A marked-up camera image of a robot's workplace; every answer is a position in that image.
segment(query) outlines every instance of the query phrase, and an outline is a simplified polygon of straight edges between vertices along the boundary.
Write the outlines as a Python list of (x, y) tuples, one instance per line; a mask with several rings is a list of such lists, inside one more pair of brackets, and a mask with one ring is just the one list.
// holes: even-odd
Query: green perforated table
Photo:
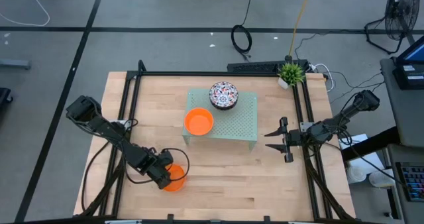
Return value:
[[(255, 92), (239, 91), (234, 108), (222, 111), (212, 106), (209, 89), (192, 88), (187, 95), (185, 113), (193, 108), (202, 107), (213, 115), (213, 128), (202, 137), (211, 139), (244, 140), (252, 150), (258, 140), (258, 95)], [(183, 128), (183, 138), (189, 144), (195, 137)]]

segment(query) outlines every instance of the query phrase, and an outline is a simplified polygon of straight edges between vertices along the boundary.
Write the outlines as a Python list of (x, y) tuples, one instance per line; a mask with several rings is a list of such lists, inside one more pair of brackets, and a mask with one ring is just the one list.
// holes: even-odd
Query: wooden table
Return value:
[[(116, 119), (125, 82), (125, 72), (111, 72), (101, 102), (103, 116)], [(239, 91), (258, 93), (258, 142), (250, 152), (246, 143), (216, 142), (192, 139), (190, 146), (182, 138), (182, 125), (187, 91), (191, 87), (210, 88), (219, 81), (235, 84)], [(332, 117), (322, 74), (307, 74), (313, 115), (316, 121)], [(304, 119), (306, 111), (299, 89)], [(129, 113), (131, 99), (127, 104)], [(286, 116), (288, 129), (298, 129), (291, 89), (284, 90), (277, 78), (269, 77), (195, 77), (143, 76), (138, 95), (131, 142), (162, 150), (176, 147), (187, 152), (191, 168), (184, 189), (176, 193), (159, 190), (155, 183), (134, 185), (124, 180), (118, 218), (221, 219), (255, 221), (269, 215), (273, 221), (312, 221), (311, 203), (301, 149), (293, 148), (294, 162), (286, 164), (284, 155), (265, 146), (280, 144), (282, 137), (264, 137), (278, 128), (280, 117)], [(103, 146), (105, 140), (94, 137), (87, 162)], [(337, 139), (331, 141), (337, 145)], [(111, 146), (95, 160), (87, 179), (86, 205), (93, 200), (105, 181)], [(186, 160), (173, 152), (176, 164), (186, 168)], [(340, 152), (329, 146), (321, 148), (327, 186), (346, 212), (354, 209)], [(129, 169), (136, 180), (145, 180)], [(322, 205), (321, 192), (317, 199)], [(115, 191), (109, 194), (113, 200)], [(75, 213), (81, 213), (81, 191)], [(112, 201), (109, 201), (110, 213)]]

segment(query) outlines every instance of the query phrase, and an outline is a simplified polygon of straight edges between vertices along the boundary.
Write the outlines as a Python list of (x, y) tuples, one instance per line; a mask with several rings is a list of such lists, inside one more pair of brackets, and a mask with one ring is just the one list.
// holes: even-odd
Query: concrete floor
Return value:
[[(94, 1), (40, 0), (50, 13), (52, 27), (84, 27)], [(247, 1), (102, 0), (94, 26), (232, 27), (242, 22)], [(252, 0), (245, 26), (292, 28), (302, 1)], [(382, 17), (385, 6), (386, 0), (310, 0), (299, 27), (362, 29), (367, 22)], [(44, 20), (33, 0), (0, 0), (0, 13), (26, 23)], [(0, 26), (13, 25), (0, 18)], [(423, 16), (415, 28), (424, 29)], [(0, 223), (15, 218), (81, 36), (81, 32), (0, 32), (0, 58), (32, 62), (29, 71), (0, 70), (0, 87), (11, 88), (15, 97), (0, 123), (0, 174), (7, 177), (0, 181)], [(297, 35), (295, 46), (310, 36)], [(283, 60), (292, 38), (291, 34), (270, 33), (252, 37), (251, 62)], [(373, 39), (390, 48), (396, 46), (386, 35)], [(364, 35), (353, 34), (316, 36), (303, 43), (299, 56), (346, 74), (351, 84), (377, 73), (379, 60), (388, 57), (366, 43)], [(148, 70), (225, 71), (228, 63), (243, 62), (229, 33), (92, 32), (67, 104), (81, 94), (101, 100), (108, 72), (134, 70), (139, 59)], [(334, 79), (331, 101), (349, 90), (341, 76), (335, 74)], [(382, 76), (367, 84), (380, 81)], [(394, 126), (385, 87), (380, 86), (375, 94), (381, 106), (356, 116), (348, 126), (352, 135), (372, 136)], [(348, 98), (346, 95), (332, 103), (334, 114)], [(26, 220), (72, 216), (91, 137), (62, 116)], [(385, 191), (366, 184), (351, 186), (351, 191), (359, 218), (394, 223), (382, 216), (390, 210)], [(377, 200), (377, 205), (369, 205)]]

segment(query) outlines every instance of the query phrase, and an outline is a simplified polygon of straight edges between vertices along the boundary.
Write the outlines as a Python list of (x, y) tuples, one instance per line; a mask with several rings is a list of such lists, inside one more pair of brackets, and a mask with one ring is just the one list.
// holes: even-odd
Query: orange bowl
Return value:
[[(181, 168), (180, 165), (177, 165), (177, 164), (170, 164), (170, 165), (171, 167), (167, 166), (166, 168), (169, 168), (168, 172), (171, 173), (170, 178), (172, 180), (176, 180), (184, 176), (184, 170), (183, 168)], [(167, 192), (176, 192), (183, 188), (184, 183), (186, 182), (185, 181), (186, 179), (187, 179), (187, 176), (182, 178), (181, 180), (172, 181), (168, 186), (164, 188), (164, 190)]]
[(194, 108), (185, 116), (184, 125), (192, 135), (206, 135), (213, 127), (213, 116), (205, 108)]

